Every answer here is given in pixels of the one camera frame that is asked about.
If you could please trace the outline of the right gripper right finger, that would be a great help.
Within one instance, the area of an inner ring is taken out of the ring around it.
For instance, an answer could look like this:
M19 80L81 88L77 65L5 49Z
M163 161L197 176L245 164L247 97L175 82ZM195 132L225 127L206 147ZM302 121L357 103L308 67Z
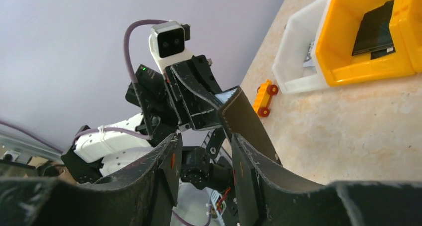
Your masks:
M242 226L419 226L421 182L336 181L300 177L232 138Z

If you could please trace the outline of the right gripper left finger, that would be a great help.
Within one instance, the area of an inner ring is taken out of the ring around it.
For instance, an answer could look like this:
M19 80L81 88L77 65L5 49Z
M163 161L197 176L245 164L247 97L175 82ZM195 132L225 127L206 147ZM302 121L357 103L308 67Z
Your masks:
M168 226L177 204L182 137L94 183L52 177L2 177L3 226Z

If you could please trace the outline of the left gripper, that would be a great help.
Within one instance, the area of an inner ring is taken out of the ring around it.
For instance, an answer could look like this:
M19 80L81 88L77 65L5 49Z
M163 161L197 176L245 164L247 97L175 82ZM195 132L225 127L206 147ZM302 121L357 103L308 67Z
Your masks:
M205 55L192 56L188 63L178 63L170 67L173 83L180 91L183 108L189 126L195 131L206 131L221 127L217 110L221 102L215 94L223 92L217 82ZM170 101L166 84L161 73L143 64L135 72L138 88L146 103L142 112L150 118L151 128L168 128L170 131L184 132Z

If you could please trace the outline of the black leather card holder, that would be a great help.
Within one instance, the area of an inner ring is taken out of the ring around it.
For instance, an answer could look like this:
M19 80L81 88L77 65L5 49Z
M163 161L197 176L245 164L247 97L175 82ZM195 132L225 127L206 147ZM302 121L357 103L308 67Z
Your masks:
M217 112L227 139L231 141L233 134L239 134L255 151L281 165L275 147L243 89L236 86L215 97L221 102Z

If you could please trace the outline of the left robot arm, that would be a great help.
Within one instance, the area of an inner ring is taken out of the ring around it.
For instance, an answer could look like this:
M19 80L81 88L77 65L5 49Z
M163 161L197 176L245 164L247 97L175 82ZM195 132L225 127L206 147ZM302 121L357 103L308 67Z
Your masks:
M192 129L208 133L202 145L183 149L181 181L220 192L232 187L232 168L217 157L225 134L212 107L191 93L171 68L161 74L140 65L135 75L145 111L96 129L83 126L61 156L72 177L81 184L93 183L131 164L167 136Z

